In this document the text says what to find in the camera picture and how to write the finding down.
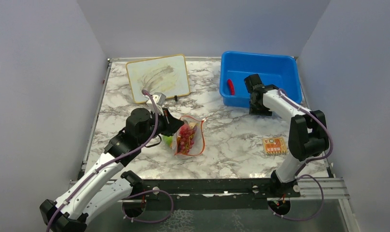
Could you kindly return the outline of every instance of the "black cable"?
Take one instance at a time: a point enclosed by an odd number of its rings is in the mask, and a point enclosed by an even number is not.
[[[160,135],[158,135],[159,137],[159,143],[156,143],[156,144],[152,144],[152,145],[149,145],[149,146],[145,146],[146,148],[151,148],[151,147],[154,147],[154,146],[158,146],[160,144],[160,142],[162,142],[162,138]]]

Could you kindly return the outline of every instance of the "whiteboard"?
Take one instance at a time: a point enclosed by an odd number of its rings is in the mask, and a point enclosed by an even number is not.
[[[126,69],[132,97],[136,103],[148,100],[141,93],[142,89],[148,90],[151,94],[163,93],[166,98],[173,98],[175,95],[185,96],[190,93],[183,55],[133,61],[126,64]]]

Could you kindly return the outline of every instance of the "marble tabletop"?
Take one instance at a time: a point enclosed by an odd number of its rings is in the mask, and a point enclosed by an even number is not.
[[[262,138],[289,137],[289,125],[275,114],[251,116],[248,109],[228,107],[219,94],[220,60],[186,61],[191,93],[178,101],[168,99],[165,106],[179,118],[191,115],[205,118],[205,150],[197,157],[174,156],[161,143],[144,148],[124,170],[132,170],[142,179],[257,178],[269,177],[285,155],[265,155]],[[89,151],[88,170],[104,147],[125,126],[131,111],[145,104],[135,104],[125,68],[126,62],[113,62]],[[301,174],[326,177],[323,161],[310,163]]]

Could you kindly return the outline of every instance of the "green object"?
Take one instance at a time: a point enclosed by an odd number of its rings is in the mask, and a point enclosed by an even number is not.
[[[171,146],[172,144],[172,136],[162,136],[162,140],[168,145]]]

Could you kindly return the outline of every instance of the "table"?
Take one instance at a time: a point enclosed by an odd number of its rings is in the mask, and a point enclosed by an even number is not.
[[[187,59],[191,93],[165,106],[179,118],[191,115],[207,117],[203,134],[206,147],[201,156],[182,158],[164,144],[142,149],[124,170],[132,170],[142,179],[263,178],[269,177],[285,155],[265,155],[262,138],[284,137],[288,141],[289,125],[276,116],[252,116],[248,109],[228,107],[219,94],[220,59]],[[97,161],[104,147],[120,129],[131,111],[145,104],[135,104],[125,68],[126,62],[112,62],[98,121],[93,134],[86,170]],[[310,163],[301,174],[328,176],[326,164]]]

